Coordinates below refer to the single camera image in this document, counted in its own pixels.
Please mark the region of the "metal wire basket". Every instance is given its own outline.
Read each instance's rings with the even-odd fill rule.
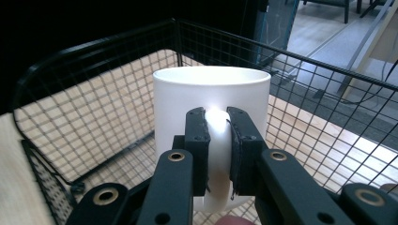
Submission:
[[[320,186],[398,183],[396,86],[171,20],[59,52],[19,81],[14,121],[56,224],[92,187],[132,188],[152,175],[152,73],[200,65],[272,75],[267,144],[293,154]],[[260,223],[253,201],[221,214],[194,212],[193,220],[213,224],[226,214]]]

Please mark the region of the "mug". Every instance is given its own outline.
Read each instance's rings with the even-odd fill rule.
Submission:
[[[186,113],[203,107],[210,134],[208,187],[204,197],[193,198],[195,211],[230,210],[250,199],[236,196],[229,180],[231,128],[229,106],[247,112],[265,139],[270,75],[244,67],[170,67],[157,70],[154,78],[155,144],[159,158],[172,149],[175,135],[183,135]]]

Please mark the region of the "pink object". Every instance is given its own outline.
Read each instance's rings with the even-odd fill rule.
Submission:
[[[214,225],[254,225],[254,223],[243,217],[227,215],[221,217]]]

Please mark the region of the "floor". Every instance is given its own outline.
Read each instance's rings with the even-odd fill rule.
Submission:
[[[349,23],[344,24],[343,11],[340,8],[311,3],[307,6],[300,4],[288,51],[336,64],[335,66],[338,67],[346,66],[342,63],[346,60],[336,60],[341,57],[333,57],[330,54],[326,56],[323,51],[327,50],[328,44],[329,46],[338,45],[339,41],[336,37],[343,34],[346,27],[358,23],[359,15],[355,13],[354,7],[356,4],[352,3],[351,5]],[[287,111],[290,108],[285,102],[281,103],[277,99],[273,99],[273,101],[274,107],[280,110]],[[18,142],[21,137],[11,121],[10,114],[0,117],[0,180],[2,180],[2,184],[0,184],[0,224],[52,224],[48,209],[39,194]],[[349,139],[347,142],[352,142],[352,136],[344,136],[343,139],[345,138]]]

